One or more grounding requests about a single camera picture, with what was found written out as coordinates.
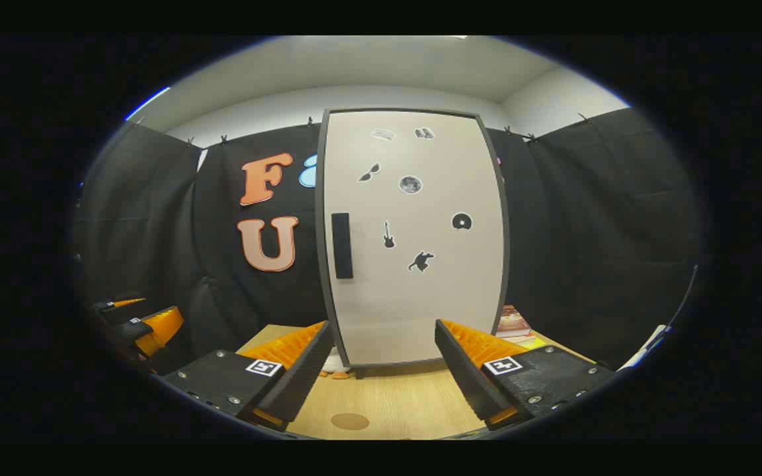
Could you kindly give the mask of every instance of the black door handle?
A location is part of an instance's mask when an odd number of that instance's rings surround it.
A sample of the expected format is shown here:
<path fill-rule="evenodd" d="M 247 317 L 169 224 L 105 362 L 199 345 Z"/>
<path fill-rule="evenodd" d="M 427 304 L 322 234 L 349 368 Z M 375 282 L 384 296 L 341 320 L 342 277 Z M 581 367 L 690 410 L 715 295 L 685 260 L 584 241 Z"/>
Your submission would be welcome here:
<path fill-rule="evenodd" d="M 351 272 L 351 233 L 349 214 L 331 214 L 333 267 L 338 280 L 354 278 Z"/>

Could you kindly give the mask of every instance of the black fabric backdrop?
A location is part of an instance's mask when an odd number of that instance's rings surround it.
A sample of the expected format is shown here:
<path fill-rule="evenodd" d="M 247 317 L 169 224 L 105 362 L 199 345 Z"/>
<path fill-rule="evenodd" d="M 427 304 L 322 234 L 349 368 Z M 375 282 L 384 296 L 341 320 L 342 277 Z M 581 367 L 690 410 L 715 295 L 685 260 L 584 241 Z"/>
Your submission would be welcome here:
<path fill-rule="evenodd" d="M 532 327 L 618 367 L 666 323 L 701 258 L 697 203 L 665 140 L 632 109 L 537 141 L 489 130 L 501 160 L 511 226 L 507 302 Z M 325 319 L 316 256 L 314 189 L 299 183 L 319 126 L 263 132 L 199 148 L 127 124 L 85 180 L 76 219 L 87 296 L 143 290 L 185 316 L 194 355 L 236 349 L 267 323 Z M 275 195 L 248 207 L 244 163 L 289 153 Z M 245 261 L 243 219 L 294 216 L 296 262 L 266 273 Z"/>

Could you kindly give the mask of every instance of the white wall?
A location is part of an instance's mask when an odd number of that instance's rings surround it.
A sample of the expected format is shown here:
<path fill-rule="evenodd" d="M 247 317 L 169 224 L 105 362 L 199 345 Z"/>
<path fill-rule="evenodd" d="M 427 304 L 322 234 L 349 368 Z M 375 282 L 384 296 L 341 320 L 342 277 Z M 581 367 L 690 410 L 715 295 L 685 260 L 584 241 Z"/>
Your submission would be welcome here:
<path fill-rule="evenodd" d="M 628 108 L 610 91 L 577 73 L 557 67 L 513 93 L 502 107 L 511 117 L 511 132 L 543 136 L 584 117 Z"/>
<path fill-rule="evenodd" d="M 265 130 L 321 122 L 326 108 L 368 108 L 368 106 L 404 106 L 404 108 L 450 109 L 480 114 L 484 126 L 504 129 L 512 124 L 505 109 L 490 100 L 411 87 L 320 87 L 247 100 L 195 118 L 166 132 L 174 138 L 193 139 L 197 147 L 210 147 L 228 139 L 242 138 Z"/>

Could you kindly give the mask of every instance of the cabinet door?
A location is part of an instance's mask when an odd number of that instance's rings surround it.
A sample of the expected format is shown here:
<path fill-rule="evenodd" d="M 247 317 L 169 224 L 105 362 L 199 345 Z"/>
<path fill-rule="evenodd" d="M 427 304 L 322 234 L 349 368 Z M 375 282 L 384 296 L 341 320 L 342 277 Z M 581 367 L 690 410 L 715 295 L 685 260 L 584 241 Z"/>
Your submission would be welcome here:
<path fill-rule="evenodd" d="M 441 358 L 435 319 L 495 330 L 504 184 L 477 117 L 332 111 L 319 157 L 321 273 L 348 364 Z"/>

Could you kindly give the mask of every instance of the wooden tabletop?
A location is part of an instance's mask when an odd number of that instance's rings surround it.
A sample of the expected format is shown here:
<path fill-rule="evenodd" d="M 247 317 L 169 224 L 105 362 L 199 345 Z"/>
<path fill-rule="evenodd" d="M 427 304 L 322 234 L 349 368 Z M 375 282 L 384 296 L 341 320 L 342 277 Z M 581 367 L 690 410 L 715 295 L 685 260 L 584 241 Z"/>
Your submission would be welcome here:
<path fill-rule="evenodd" d="M 300 328 L 267 325 L 238 353 Z M 538 338 L 587 361 L 538 332 Z M 367 368 L 364 377 L 318 377 L 287 431 L 326 440 L 435 440 L 480 430 L 445 362 Z"/>

